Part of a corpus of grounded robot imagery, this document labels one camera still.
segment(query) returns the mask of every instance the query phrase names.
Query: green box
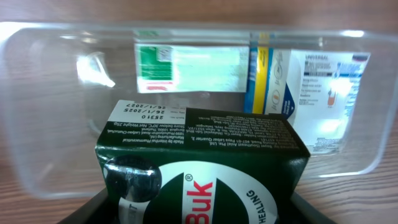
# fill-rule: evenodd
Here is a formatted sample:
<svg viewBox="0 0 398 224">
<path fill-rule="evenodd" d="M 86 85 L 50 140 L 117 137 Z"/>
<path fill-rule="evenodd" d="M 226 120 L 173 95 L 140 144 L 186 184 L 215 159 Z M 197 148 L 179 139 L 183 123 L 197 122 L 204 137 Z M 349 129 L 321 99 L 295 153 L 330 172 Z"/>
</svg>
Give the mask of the green box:
<svg viewBox="0 0 398 224">
<path fill-rule="evenodd" d="M 121 223 L 275 223 L 310 157 L 279 115 L 126 100 L 95 151 Z"/>
</svg>

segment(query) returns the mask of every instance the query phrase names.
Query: yellow stripe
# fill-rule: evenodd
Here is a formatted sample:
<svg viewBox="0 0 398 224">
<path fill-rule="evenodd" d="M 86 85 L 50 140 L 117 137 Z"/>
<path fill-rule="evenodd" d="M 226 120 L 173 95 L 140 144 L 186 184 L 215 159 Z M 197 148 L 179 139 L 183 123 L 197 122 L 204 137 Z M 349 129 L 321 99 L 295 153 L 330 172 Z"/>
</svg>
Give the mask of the yellow stripe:
<svg viewBox="0 0 398 224">
<path fill-rule="evenodd" d="M 254 88 L 253 113 L 262 114 L 266 98 L 268 47 L 259 47 L 257 56 L 256 86 Z"/>
</svg>

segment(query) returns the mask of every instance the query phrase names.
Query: wooden table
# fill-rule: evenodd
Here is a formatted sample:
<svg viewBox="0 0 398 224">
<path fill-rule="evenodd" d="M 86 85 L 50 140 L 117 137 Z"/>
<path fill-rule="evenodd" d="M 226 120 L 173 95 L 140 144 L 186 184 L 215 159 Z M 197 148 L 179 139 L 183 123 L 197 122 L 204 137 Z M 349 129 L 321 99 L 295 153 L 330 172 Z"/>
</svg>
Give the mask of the wooden table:
<svg viewBox="0 0 398 224">
<path fill-rule="evenodd" d="M 138 1 L 5 0 L 2 21 L 197 21 L 273 24 L 317 29 L 398 32 L 393 0 Z M 4 141 L 0 130 L 0 142 Z M 41 200 L 21 189 L 7 149 L 0 144 L 0 223 L 55 223 L 88 198 Z M 303 180 L 297 192 L 338 223 L 397 223 L 398 119 L 379 167 L 362 176 Z"/>
</svg>

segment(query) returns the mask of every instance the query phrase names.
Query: green label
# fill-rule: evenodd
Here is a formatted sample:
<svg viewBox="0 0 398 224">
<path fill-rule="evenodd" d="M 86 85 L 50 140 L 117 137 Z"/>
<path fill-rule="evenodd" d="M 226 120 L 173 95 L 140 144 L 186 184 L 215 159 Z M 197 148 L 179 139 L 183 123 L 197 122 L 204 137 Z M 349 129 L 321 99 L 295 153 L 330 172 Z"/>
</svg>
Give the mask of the green label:
<svg viewBox="0 0 398 224">
<path fill-rule="evenodd" d="M 140 47 L 142 79 L 173 80 L 171 53 L 171 47 Z"/>
</svg>

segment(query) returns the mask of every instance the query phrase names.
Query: clear plastic container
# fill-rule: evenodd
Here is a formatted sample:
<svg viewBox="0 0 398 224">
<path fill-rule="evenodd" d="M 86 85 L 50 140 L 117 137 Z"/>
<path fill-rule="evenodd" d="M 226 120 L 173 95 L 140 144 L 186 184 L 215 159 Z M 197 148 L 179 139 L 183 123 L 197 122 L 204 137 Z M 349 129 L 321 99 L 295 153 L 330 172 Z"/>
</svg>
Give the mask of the clear plastic container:
<svg viewBox="0 0 398 224">
<path fill-rule="evenodd" d="M 135 43 L 371 52 L 344 148 L 311 158 L 303 178 L 372 171 L 383 155 L 398 102 L 398 38 L 388 35 L 157 22 L 3 22 L 0 29 L 3 144 L 23 186 L 38 197 L 93 196 L 103 188 L 94 146 L 120 99 L 243 110 L 244 93 L 139 94 Z"/>
</svg>

